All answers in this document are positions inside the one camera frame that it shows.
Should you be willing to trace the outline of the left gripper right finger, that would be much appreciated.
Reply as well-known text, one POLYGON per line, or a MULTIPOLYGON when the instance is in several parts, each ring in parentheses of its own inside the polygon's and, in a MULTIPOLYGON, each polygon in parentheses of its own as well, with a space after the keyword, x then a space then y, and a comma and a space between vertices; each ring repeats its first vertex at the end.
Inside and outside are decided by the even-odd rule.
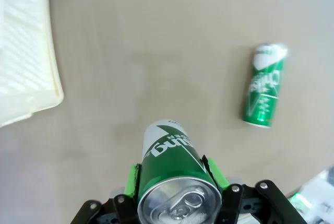
POLYGON ((250 214, 259 223, 306 223, 271 180, 261 180, 254 187, 230 183, 213 159, 202 156, 201 161, 222 196, 215 223, 237 223, 242 214, 250 214))

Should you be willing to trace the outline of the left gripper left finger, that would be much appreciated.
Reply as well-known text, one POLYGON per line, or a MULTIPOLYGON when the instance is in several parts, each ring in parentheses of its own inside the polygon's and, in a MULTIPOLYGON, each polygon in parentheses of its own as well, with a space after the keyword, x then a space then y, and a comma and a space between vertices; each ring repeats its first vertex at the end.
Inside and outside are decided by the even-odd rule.
POLYGON ((137 214, 141 164, 130 166, 125 188, 105 203, 88 200, 71 223, 140 223, 137 214))

